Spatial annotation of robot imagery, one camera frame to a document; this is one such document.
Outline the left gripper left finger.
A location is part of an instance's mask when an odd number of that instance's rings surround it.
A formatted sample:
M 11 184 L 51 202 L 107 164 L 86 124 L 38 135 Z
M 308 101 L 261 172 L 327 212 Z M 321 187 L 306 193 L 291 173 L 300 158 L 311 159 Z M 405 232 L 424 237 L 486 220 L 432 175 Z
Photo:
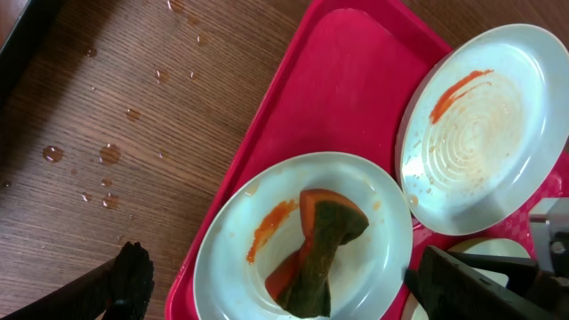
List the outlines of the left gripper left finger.
M 105 264 L 4 317 L 141 320 L 154 289 L 154 264 L 139 242 L 126 243 Z

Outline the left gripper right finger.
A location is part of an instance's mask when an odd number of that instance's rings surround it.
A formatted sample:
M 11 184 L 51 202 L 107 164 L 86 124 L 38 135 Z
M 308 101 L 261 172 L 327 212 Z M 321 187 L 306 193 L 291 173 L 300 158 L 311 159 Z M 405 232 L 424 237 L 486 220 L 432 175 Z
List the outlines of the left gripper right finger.
M 568 278 L 529 258 L 444 252 L 429 245 L 404 284 L 430 319 L 566 320 Z

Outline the orange green sponge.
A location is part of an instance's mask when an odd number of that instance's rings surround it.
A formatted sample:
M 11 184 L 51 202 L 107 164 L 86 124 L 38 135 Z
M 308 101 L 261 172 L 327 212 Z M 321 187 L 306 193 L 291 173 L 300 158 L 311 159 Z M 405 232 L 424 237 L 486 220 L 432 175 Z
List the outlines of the orange green sponge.
M 298 318 L 328 317 L 332 298 L 328 273 L 339 247 L 360 237 L 367 216 L 347 197 L 322 188 L 300 193 L 304 242 L 265 280 L 269 296 Z

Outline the light blue plate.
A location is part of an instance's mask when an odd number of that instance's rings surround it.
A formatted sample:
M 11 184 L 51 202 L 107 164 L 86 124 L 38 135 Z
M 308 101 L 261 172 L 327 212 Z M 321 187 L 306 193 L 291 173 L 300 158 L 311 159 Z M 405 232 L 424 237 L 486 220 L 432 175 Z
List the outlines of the light blue plate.
M 201 319 L 289 319 L 265 288 L 268 275 L 301 247 L 300 193 L 335 191 L 369 220 L 340 247 L 329 272 L 333 319 L 379 319 L 394 301 L 412 256 L 411 214 L 397 183 L 378 165 L 340 152 L 296 156 L 245 183 L 205 234 L 194 270 Z
M 397 133 L 397 180 L 424 227 L 474 234 L 533 195 L 567 137 L 567 48 L 545 28 L 503 25 L 421 81 Z
M 449 252 L 460 252 L 467 254 L 491 255 L 499 257 L 529 258 L 529 253 L 525 248 L 507 238 L 474 238 L 456 244 L 449 249 Z M 401 320 L 428 320 L 428 314 L 419 304 L 412 293 L 409 294 Z

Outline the red plastic tray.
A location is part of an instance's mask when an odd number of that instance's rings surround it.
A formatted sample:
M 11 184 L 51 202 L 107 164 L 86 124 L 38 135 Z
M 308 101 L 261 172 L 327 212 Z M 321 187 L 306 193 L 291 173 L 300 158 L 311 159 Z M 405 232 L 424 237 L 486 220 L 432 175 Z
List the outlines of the red plastic tray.
M 421 81 L 452 50 L 397 1 L 312 3 L 172 285 L 166 317 L 201 319 L 193 280 L 205 234 L 223 205 L 269 167 L 310 153 L 340 152 L 378 165 L 401 189 L 396 168 L 399 125 Z M 408 267 L 417 265 L 428 245 L 446 249 L 469 237 L 507 238 L 533 253 L 530 211 L 542 199 L 567 195 L 568 158 L 562 151 L 520 208 L 474 234 L 448 236 L 424 227 L 405 197 L 413 227 Z M 381 318 L 399 317 L 405 301 L 402 284 Z

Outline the black water tray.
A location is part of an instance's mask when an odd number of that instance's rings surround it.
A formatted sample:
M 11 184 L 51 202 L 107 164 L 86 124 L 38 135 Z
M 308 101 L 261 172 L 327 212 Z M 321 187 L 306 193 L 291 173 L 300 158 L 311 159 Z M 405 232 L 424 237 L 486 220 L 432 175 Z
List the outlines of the black water tray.
M 1 39 L 1 103 L 18 83 L 64 3 L 65 0 L 27 0 L 15 11 L 13 26 Z

